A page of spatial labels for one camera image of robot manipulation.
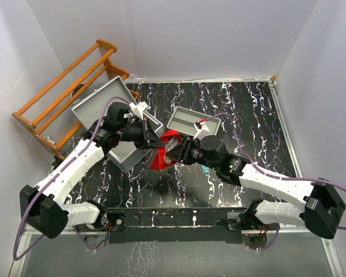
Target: gray box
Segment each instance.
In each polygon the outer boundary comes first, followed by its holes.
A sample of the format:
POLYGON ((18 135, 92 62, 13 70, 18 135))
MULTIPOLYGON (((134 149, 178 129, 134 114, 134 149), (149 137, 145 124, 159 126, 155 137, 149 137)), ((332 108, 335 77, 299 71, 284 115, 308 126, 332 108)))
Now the gray box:
MULTIPOLYGON (((105 103, 113 96, 119 96, 127 101, 137 104, 129 89, 118 76, 112 79, 109 83, 102 86, 94 93, 87 96, 82 101, 78 102, 72 108, 72 111, 81 123, 89 129, 92 124, 99 119, 100 113, 105 103)), ((158 137, 164 133, 164 126, 156 118, 144 111, 144 116, 148 117, 151 122, 151 127, 158 137)), ((133 142, 121 141, 118 146, 113 148, 107 154, 107 157, 113 161, 123 172, 130 171, 139 161, 141 161, 149 152, 149 150, 138 150, 133 142)))
MULTIPOLYGON (((194 124, 202 119, 208 119, 210 115, 199 113, 198 111, 189 110, 188 108, 176 107, 171 118, 168 121, 167 128, 176 130, 181 134, 195 136, 196 129, 194 124)), ((216 135, 221 123, 220 118, 213 118, 206 122, 210 134, 216 135)))

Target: black and white marbled surface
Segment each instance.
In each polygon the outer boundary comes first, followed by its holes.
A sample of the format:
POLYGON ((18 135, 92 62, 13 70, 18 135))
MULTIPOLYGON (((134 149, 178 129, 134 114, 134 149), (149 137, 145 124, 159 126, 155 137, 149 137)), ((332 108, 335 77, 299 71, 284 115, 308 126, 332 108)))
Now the black and white marbled surface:
MULTIPOLYGON (((150 113, 165 126, 176 106, 205 114, 229 113, 245 152, 260 166, 295 176, 269 84, 235 83, 142 83, 128 84, 141 100, 151 106, 150 113)), ((229 122, 222 120, 217 134, 227 149, 238 154, 229 122)), ((104 158, 97 163, 69 194, 67 203, 93 199, 106 207, 247 207, 253 198, 276 200, 251 189, 221 182, 200 165, 175 164, 163 171, 148 169, 156 151, 128 173, 104 158)))

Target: red bag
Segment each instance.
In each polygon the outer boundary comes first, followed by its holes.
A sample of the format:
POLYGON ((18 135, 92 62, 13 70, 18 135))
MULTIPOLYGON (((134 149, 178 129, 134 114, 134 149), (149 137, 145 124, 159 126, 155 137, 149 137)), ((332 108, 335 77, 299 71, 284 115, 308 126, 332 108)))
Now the red bag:
MULTIPOLYGON (((160 140, 164 143, 167 144, 168 141, 172 138, 172 137, 176 137, 178 138, 178 141, 181 142, 182 138, 180 137, 179 133, 177 131, 174 130, 169 130, 168 132, 166 132, 165 134, 163 134, 160 137, 160 140)), ((168 166, 172 166, 173 164, 175 164, 175 162, 172 162, 170 164, 166 164, 164 163, 164 156, 166 155, 166 149, 165 148, 159 148, 157 150, 157 155, 155 156, 154 160, 152 161, 152 164, 150 165, 150 169, 153 170, 162 170, 168 166)))

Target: gray wall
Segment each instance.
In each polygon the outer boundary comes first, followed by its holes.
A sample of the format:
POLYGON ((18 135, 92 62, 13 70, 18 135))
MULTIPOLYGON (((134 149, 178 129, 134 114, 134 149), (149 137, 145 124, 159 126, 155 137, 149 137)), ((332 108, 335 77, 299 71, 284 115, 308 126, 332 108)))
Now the gray wall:
POLYGON ((144 80, 277 75, 316 0, 27 0, 64 67, 97 38, 144 80))
POLYGON ((52 158, 11 113, 61 71, 27 2, 0 1, 0 276, 13 260, 19 191, 44 178, 52 158))
MULTIPOLYGON (((346 186, 346 0, 318 2, 277 91, 303 174, 346 186)), ((346 273, 346 231, 334 241, 346 273)))

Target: purple hose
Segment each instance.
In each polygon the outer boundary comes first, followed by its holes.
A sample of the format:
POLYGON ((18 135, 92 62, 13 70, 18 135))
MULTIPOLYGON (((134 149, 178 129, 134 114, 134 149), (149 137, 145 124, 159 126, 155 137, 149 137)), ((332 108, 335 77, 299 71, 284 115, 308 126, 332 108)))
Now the purple hose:
MULTIPOLYGON (((265 173, 260 167, 257 166, 257 164, 254 163, 254 161, 252 160, 252 158, 246 154, 243 150, 242 150, 242 146, 240 145, 240 142, 238 140, 238 136, 237 136, 237 132, 236 132, 236 127, 235 127, 235 124, 233 122, 233 119, 232 117, 227 114, 227 113, 219 113, 219 114, 216 114, 216 115, 213 115, 212 117, 209 117, 208 119, 206 119, 206 121, 209 121, 215 117, 219 117, 219 116, 225 116, 227 117, 230 121, 231 121, 231 124, 232 124, 232 127, 233 127, 233 132, 234 132, 234 136, 235 136, 235 140, 236 140, 236 143, 238 145, 238 148, 239 148, 239 151, 241 152, 242 155, 244 155, 246 158, 248 158, 248 160, 250 161, 251 165, 257 170, 259 171, 261 174, 265 175, 265 176, 268 176, 270 178, 273 178, 273 179, 277 179, 277 180, 283 180, 283 181, 308 181, 308 182, 320 182, 320 183, 324 183, 324 184, 327 184, 327 185, 331 185, 331 186, 334 186, 336 188, 339 188, 341 190, 343 190, 344 192, 346 192, 346 188, 341 186, 341 185, 338 185, 334 182, 330 182, 330 181, 324 181, 324 180, 319 180, 319 179, 316 179, 316 178, 300 178, 300 177, 297 177, 297 178, 294 178, 294 177, 279 177, 279 176, 276 176, 276 175, 273 175, 273 174, 269 174, 269 173, 265 173)), ((339 226, 339 229, 341 230, 346 230, 346 227, 344 226, 339 226)))
MULTIPOLYGON (((127 104, 129 104, 129 102, 119 96, 114 96, 112 98, 110 98, 107 103, 105 104, 104 106, 104 109, 103 111, 101 112, 100 114, 100 118, 99 120, 97 121, 97 124, 96 124, 96 127, 95 127, 95 131, 93 132, 88 144, 86 145, 86 147, 84 149, 82 149, 78 154, 77 156, 79 157, 80 155, 82 155, 88 148, 89 146, 91 145, 93 139, 95 138, 96 136, 96 133, 97 131, 99 130, 99 127, 100 127, 100 124, 101 124, 101 121, 103 120, 103 117, 104 117, 104 114, 106 112, 106 109, 108 108, 109 106, 109 103, 112 102, 114 99, 119 99, 119 100, 122 100, 124 102, 126 102, 127 104)), ((77 158, 74 157, 73 159, 71 159, 69 162, 67 162, 61 169, 60 169, 60 172, 63 172, 71 163, 73 163, 77 158)), ((40 197, 40 195, 56 180, 56 178, 60 176, 59 173, 56 173, 47 183, 46 185, 43 186, 42 189, 39 190, 39 192, 37 192, 37 194, 33 197, 32 201, 29 203, 27 209, 25 210, 23 216, 22 216, 22 219, 21 219, 21 222, 19 224, 19 227, 18 227, 18 231, 17 231, 17 235, 16 235, 16 240, 14 242, 14 248, 13 248, 13 259, 14 261, 18 261, 20 260, 21 258, 23 258, 27 253, 28 251, 30 251, 43 237, 44 235, 41 235, 33 244, 31 244, 26 250, 24 250, 22 252, 22 254, 20 254, 19 256, 17 256, 17 252, 18 252, 18 247, 19 247, 19 242, 20 242, 20 239, 21 239, 21 236, 22 236, 22 232, 23 232, 23 228, 24 228, 24 224, 25 224, 25 221, 28 217, 28 214, 31 210, 31 208, 33 207, 33 205, 35 204, 36 200, 40 197)), ((81 234, 77 231, 77 229, 75 227, 73 227, 73 230, 76 231, 77 235, 84 241, 83 237, 81 236, 81 234)), ((92 250, 95 250, 92 246, 90 246, 90 244, 88 244, 86 241, 85 242, 85 245, 87 245, 90 249, 92 250)))

